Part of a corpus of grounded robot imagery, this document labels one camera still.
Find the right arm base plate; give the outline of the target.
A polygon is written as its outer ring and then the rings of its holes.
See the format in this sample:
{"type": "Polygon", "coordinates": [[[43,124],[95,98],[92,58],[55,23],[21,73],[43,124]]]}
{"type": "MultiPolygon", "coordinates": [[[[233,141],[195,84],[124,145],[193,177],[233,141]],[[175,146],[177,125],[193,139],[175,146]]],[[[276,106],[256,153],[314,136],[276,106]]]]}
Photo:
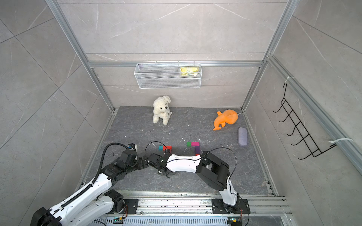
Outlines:
{"type": "Polygon", "coordinates": [[[213,214],[250,214],[250,207],[247,199],[237,197],[234,206],[225,204],[222,199],[212,199],[212,212],[213,214]]]}

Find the long magenta block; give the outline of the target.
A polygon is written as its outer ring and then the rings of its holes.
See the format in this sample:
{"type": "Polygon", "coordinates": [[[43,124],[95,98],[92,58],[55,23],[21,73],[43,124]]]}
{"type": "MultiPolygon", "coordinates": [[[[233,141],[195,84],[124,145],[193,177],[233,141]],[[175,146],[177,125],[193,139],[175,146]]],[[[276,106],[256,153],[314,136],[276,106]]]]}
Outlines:
{"type": "Polygon", "coordinates": [[[197,147],[197,146],[200,146],[200,143],[199,142],[191,142],[191,146],[192,147],[197,147]]]}

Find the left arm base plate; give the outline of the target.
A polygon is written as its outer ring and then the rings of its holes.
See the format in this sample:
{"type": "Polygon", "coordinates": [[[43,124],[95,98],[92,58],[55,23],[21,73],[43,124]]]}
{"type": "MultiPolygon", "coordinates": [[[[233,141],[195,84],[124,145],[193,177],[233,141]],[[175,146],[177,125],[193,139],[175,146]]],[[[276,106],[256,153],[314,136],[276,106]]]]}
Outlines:
{"type": "Polygon", "coordinates": [[[113,208],[108,214],[136,214],[139,199],[125,199],[115,202],[113,208]]]}

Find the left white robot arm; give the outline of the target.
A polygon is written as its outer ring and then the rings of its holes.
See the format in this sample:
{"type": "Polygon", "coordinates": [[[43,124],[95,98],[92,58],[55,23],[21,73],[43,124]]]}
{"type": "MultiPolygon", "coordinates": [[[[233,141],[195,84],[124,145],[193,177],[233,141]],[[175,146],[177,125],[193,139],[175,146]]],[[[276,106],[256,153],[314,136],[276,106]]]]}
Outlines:
{"type": "Polygon", "coordinates": [[[86,226],[107,214],[127,214],[123,196],[112,189],[117,182],[135,170],[146,168],[145,161],[137,155],[133,143],[118,146],[125,150],[111,164],[103,166],[107,149],[103,150],[96,176],[84,187],[50,209],[41,207],[31,219],[32,226],[86,226]]]}

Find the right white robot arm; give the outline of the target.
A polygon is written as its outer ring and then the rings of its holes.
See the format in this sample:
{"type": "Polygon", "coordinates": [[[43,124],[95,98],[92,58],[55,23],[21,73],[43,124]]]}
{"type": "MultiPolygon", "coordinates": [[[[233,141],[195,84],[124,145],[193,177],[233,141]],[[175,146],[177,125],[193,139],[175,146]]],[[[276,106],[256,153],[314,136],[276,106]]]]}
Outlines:
{"type": "Polygon", "coordinates": [[[179,156],[166,153],[163,156],[152,154],[149,164],[160,173],[174,173],[178,171],[197,174],[209,187],[219,191],[223,203],[229,206],[237,204],[238,193],[231,182],[229,165],[211,152],[205,151],[202,155],[179,156]]]}

